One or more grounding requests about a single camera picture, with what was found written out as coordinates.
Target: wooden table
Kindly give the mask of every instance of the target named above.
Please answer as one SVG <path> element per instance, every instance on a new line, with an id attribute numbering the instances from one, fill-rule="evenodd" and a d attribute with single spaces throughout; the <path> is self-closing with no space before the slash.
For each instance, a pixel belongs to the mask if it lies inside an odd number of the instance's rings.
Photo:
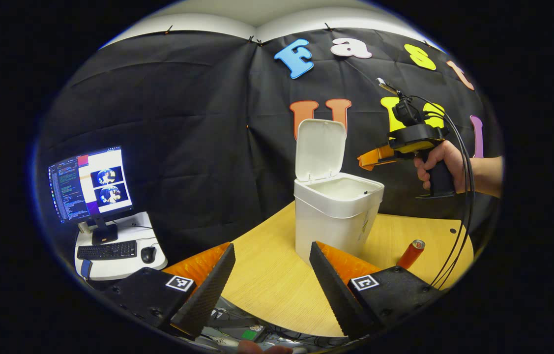
<path id="1" fill-rule="evenodd" d="M 222 297 L 279 327 L 314 336 L 342 337 L 344 334 L 313 269 L 294 250 L 294 226 L 292 202 L 234 240 L 236 262 Z M 457 232 L 459 226 L 459 220 L 378 214 L 360 258 L 386 269 L 396 264 L 410 242 L 421 239 L 426 244 L 425 250 L 409 271 L 430 283 L 456 240 L 450 229 Z M 454 284 L 472 261 L 473 247 L 467 239 L 444 288 Z"/>

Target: black fabric backdrop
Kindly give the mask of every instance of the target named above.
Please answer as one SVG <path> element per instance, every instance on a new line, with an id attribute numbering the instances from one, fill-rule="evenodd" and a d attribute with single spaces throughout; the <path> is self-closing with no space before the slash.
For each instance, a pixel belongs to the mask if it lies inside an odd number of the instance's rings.
<path id="1" fill-rule="evenodd" d="M 331 41 L 342 37 L 362 40 L 373 57 L 335 56 Z M 310 42 L 306 48 L 314 67 L 294 80 L 273 56 L 298 38 Z M 405 44 L 425 50 L 436 71 L 412 62 Z M 377 77 L 442 105 L 472 155 L 468 117 L 478 116 L 484 157 L 502 155 L 495 116 L 479 83 L 465 72 L 475 92 L 467 89 L 447 60 L 463 67 L 425 43 L 373 29 L 307 31 L 263 46 L 202 31 L 128 38 L 95 52 L 59 92 L 39 132 L 37 178 L 45 181 L 47 166 L 71 155 L 122 145 L 135 211 L 148 211 L 160 246 L 176 262 L 233 240 L 292 202 L 296 141 L 290 104 L 316 101 L 315 118 L 331 119 L 324 103 L 343 98 L 351 107 L 342 172 L 385 184 L 379 212 L 460 219 L 464 194 L 414 199 L 425 191 L 412 161 L 373 171 L 357 161 L 389 131 L 379 101 L 390 93 L 376 86 Z M 448 139 L 458 146 L 453 134 Z M 50 206 L 49 188 L 40 182 L 39 202 Z M 470 228 L 474 248 L 495 203 L 477 195 Z M 61 225 L 51 207 L 42 213 L 50 240 L 73 266 L 75 227 Z"/>

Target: white trash bin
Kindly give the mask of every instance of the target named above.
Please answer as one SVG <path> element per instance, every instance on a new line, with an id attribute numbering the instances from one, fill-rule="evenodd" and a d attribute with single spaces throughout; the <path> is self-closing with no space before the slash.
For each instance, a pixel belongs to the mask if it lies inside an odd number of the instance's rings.
<path id="1" fill-rule="evenodd" d="M 295 247 L 308 265 L 315 240 L 359 256 L 382 202 L 384 184 L 340 172 L 346 138 L 338 121 L 306 119 L 299 125 Z"/>

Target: monitor stand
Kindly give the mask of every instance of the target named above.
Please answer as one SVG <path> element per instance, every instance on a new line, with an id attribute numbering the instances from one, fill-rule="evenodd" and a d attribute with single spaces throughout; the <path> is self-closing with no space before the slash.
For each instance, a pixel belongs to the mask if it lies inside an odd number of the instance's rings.
<path id="1" fill-rule="evenodd" d="M 117 225 L 106 225 L 103 217 L 96 217 L 95 224 L 97 229 L 94 229 L 91 244 L 97 245 L 102 243 L 117 240 Z"/>

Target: computer mouse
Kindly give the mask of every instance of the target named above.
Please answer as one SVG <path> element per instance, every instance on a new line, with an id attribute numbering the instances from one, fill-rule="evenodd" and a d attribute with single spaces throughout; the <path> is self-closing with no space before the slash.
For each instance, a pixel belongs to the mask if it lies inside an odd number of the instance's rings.
<path id="1" fill-rule="evenodd" d="M 155 255 L 157 254 L 157 248 L 155 247 L 144 247 L 142 248 L 142 261 L 145 264 L 151 264 L 155 261 Z"/>

